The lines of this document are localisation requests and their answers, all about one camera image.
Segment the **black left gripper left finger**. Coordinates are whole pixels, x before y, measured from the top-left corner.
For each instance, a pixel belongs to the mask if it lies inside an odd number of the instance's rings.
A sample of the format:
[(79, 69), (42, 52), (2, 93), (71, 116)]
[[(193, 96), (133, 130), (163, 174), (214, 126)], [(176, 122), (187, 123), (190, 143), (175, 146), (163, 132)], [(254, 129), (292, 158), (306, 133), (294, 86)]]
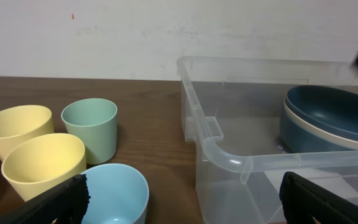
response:
[(90, 202), (84, 174), (77, 174), (0, 216), (0, 224), (81, 224)]

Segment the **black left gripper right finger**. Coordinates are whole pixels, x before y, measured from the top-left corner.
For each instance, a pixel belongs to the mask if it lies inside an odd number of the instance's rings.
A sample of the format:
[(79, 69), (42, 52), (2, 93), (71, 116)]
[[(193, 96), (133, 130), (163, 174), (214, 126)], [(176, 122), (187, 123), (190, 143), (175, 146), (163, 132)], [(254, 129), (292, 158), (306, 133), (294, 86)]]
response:
[(358, 224), (358, 206), (294, 173), (284, 173), (279, 197), (288, 224)]

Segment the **dark blue large bowl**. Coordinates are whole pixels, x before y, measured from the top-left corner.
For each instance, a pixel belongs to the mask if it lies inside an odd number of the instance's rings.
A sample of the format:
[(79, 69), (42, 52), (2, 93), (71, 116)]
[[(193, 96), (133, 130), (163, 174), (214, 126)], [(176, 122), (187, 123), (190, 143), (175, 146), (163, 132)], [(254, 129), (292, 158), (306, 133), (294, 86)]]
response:
[(307, 123), (358, 141), (358, 94), (327, 86), (300, 85), (287, 92), (285, 103)]

